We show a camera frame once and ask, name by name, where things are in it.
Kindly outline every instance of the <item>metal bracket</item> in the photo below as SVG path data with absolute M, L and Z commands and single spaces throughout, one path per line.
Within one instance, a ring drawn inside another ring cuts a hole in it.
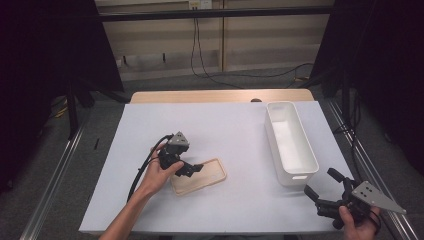
M 365 181 L 352 191 L 352 195 L 357 199 L 392 212 L 406 214 L 406 210 L 401 208 L 396 202 L 384 195 L 380 190 Z

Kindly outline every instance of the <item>gray carpet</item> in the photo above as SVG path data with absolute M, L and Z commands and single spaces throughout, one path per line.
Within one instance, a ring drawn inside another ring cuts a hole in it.
M 311 67 L 305 66 L 297 71 L 298 77 L 308 76 Z M 241 74 L 274 75 L 287 69 L 270 69 L 243 71 Z M 217 76 L 215 81 L 222 81 L 242 88 L 285 88 L 292 84 L 294 72 L 285 76 L 269 78 L 251 78 L 239 76 Z M 295 82 L 291 87 L 302 82 Z M 233 89 L 233 87 L 217 84 L 210 79 L 196 76 L 182 76 L 164 79 L 124 82 L 126 92 L 130 97 L 136 91 L 154 90 L 194 90 L 194 89 Z M 329 125 L 332 129 L 338 127 L 328 103 L 323 99 L 320 86 L 311 88 L 314 97 L 319 100 Z M 87 115 L 88 121 L 80 139 L 80 143 L 69 163 L 61 181 L 60 190 L 56 193 L 50 211 L 46 216 L 38 239 L 95 239 L 96 237 L 78 232 L 79 225 L 94 191 L 103 163 L 108 154 L 116 128 L 124 106 L 101 94 L 93 93 L 96 104 L 91 109 L 79 107 L 79 114 Z M 67 144 L 69 133 L 68 119 L 50 119 L 39 137 L 37 150 L 31 160 L 14 181 L 14 188 L 0 196 L 0 239 L 18 239 L 38 201 L 40 200 L 58 160 Z M 420 226 L 424 225 L 424 178 L 417 173 L 405 159 L 398 146 L 386 141 L 384 130 L 371 113 L 362 106 L 362 120 L 357 129 L 357 135 L 370 158 L 376 165 L 380 175 L 387 184 L 399 204 L 408 211 L 415 231 L 424 236 Z M 349 144 L 342 134 L 335 138 L 345 153 L 345 158 L 354 176 L 355 169 L 349 151 Z M 395 239 L 400 239 L 396 230 Z M 154 236 L 133 236 L 134 239 L 155 238 Z M 301 239 L 341 239 L 341 234 L 303 235 Z M 383 226 L 377 239 L 393 239 Z

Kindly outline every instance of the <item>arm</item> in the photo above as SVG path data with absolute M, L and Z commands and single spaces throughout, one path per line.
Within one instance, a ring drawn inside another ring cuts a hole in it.
M 163 145 L 160 145 L 152 154 L 152 159 L 157 158 L 157 151 Z M 163 170 L 159 165 L 159 160 L 153 160 L 144 175 L 138 189 L 134 192 L 131 199 L 124 206 L 121 212 L 112 221 L 100 239 L 126 239 L 128 238 L 131 229 L 138 219 L 144 206 L 149 199 L 157 193 L 165 184 L 167 179 L 175 174 L 178 169 L 183 166 L 183 162 L 177 162 L 171 165 L 168 169 Z
M 380 209 L 377 207 L 372 207 L 373 211 L 377 216 L 380 213 Z M 344 222 L 344 239 L 345 240 L 373 240 L 375 231 L 377 230 L 374 224 L 366 219 L 360 226 L 355 226 L 352 215 L 345 206 L 339 208 L 339 214 Z M 373 214 L 370 215 L 375 221 L 376 216 Z

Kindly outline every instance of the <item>metal frame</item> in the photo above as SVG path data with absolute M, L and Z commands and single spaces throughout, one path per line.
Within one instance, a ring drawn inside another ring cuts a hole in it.
M 21 240 L 37 239 L 38 234 L 40 233 L 40 230 L 43 226 L 44 220 L 46 219 L 50 207 L 53 203 L 56 192 L 59 189 L 63 174 L 64 172 L 66 172 L 69 162 L 71 161 L 74 152 L 78 146 L 78 143 L 81 139 L 81 136 L 85 129 L 85 125 L 88 122 L 89 114 L 90 110 L 88 109 L 86 110 L 86 113 L 82 116 L 82 124 L 75 133 L 75 136 L 72 139 L 68 140 L 68 144 L 65 147 L 65 150 L 59 160 L 56 170 L 54 171 L 53 176 L 50 179 L 50 182 L 47 185 L 47 188 L 40 199 L 40 202 L 38 203 L 34 213 L 31 215 L 31 218 L 28 221 L 24 232 L 21 235 Z
M 328 100 L 328 104 L 330 105 L 331 111 L 333 112 L 338 124 L 342 127 L 343 130 L 347 130 L 339 105 L 335 102 L 334 99 Z M 353 134 L 350 131 L 344 131 L 344 135 L 349 144 L 352 144 Z M 355 140 L 354 151 L 355 156 L 357 157 L 357 159 L 359 159 L 359 163 L 361 164 L 361 167 L 365 171 L 371 184 L 376 186 L 386 196 L 396 202 L 395 198 L 389 191 L 387 185 L 384 183 L 383 179 L 381 178 L 380 174 L 378 173 L 377 169 L 375 168 L 370 157 L 366 153 L 364 147 L 362 146 L 361 142 L 357 137 Z M 387 214 L 389 215 L 402 239 L 419 239 L 407 216 L 390 211 L 388 211 Z
M 360 6 L 333 9 L 332 6 L 312 7 L 284 7 L 284 8 L 245 8 L 245 9 L 211 9 L 211 10 L 179 10 L 159 12 L 135 13 L 102 13 L 92 16 L 51 16 L 48 19 L 72 22 L 119 22 L 142 20 L 166 19 L 191 19 L 191 18 L 222 18 L 222 17 L 257 17 L 257 16 L 282 16 L 282 15 L 317 15 L 317 14 L 345 14 L 360 10 Z

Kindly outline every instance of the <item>power cable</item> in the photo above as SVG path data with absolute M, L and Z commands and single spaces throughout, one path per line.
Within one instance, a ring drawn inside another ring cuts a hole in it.
M 350 132 L 352 135 L 352 139 L 350 140 L 351 143 L 351 147 L 350 147 L 350 153 L 351 153 L 351 158 L 352 158 L 352 162 L 353 162 L 353 166 L 355 168 L 355 171 L 358 175 L 359 181 L 362 182 L 363 178 L 362 175 L 359 171 L 359 167 L 358 167 L 358 163 L 355 157 L 355 148 L 356 148 L 356 142 L 357 142 L 357 135 L 356 135 L 356 130 L 357 127 L 361 121 L 361 99 L 359 96 L 359 92 L 356 90 L 355 91 L 355 95 L 354 95 L 354 100 L 353 100 L 353 111 L 351 113 L 351 116 L 349 118 L 350 121 L 352 122 L 345 122 L 343 123 L 341 126 L 339 126 L 338 128 L 336 128 L 333 131 L 333 134 L 337 134 L 337 133 L 345 133 L 345 132 Z M 394 232 L 392 231 L 392 229 L 389 227 L 385 217 L 383 215 L 380 216 L 380 219 L 383 221 L 384 225 L 386 226 L 387 230 L 389 231 L 390 235 L 393 237 L 393 239 L 396 239 Z
M 206 76 L 199 75 L 198 73 L 196 73 L 194 71 L 193 58 L 194 58 L 194 51 L 195 51 L 195 46 L 196 46 L 196 40 L 197 40 L 197 45 L 198 45 L 198 49 L 199 49 L 200 61 L 202 63 L 202 69 L 203 69 L 203 72 L 204 72 L 204 74 Z M 197 18 L 194 19 L 194 37 L 193 37 L 193 48 L 192 48 L 192 52 L 191 52 L 190 66 L 191 66 L 191 70 L 192 70 L 193 74 L 195 76 L 197 76 L 197 77 L 207 78 L 207 79 L 209 79 L 209 80 L 211 80 L 211 81 L 213 81 L 215 83 L 218 83 L 218 84 L 223 84 L 223 85 L 231 86 L 231 87 L 234 87 L 234 88 L 243 89 L 242 87 L 237 86 L 237 85 L 234 85 L 234 84 L 217 81 L 217 80 L 213 79 L 213 77 L 233 76 L 233 77 L 252 77 L 252 78 L 274 78 L 274 77 L 281 77 L 281 76 L 287 75 L 287 74 L 289 74 L 291 72 L 295 72 L 295 77 L 294 77 L 293 82 L 291 82 L 288 86 L 285 87 L 285 88 L 289 88 L 290 86 L 292 86 L 295 83 L 295 80 L 296 80 L 296 77 L 297 77 L 296 76 L 297 75 L 297 70 L 299 68 L 301 68 L 303 66 L 313 66 L 313 65 L 314 65 L 313 63 L 303 63 L 303 64 L 300 64 L 300 65 L 294 67 L 291 70 L 288 70 L 288 71 L 283 72 L 283 73 L 273 74 L 273 75 L 252 75 L 252 74 L 237 74 L 237 73 L 209 74 L 209 73 L 207 73 L 207 71 L 205 69 L 205 65 L 204 65 L 204 61 L 203 61 L 203 56 L 202 56 L 202 47 L 201 47 L 201 44 L 200 44 L 199 21 L 198 21 Z

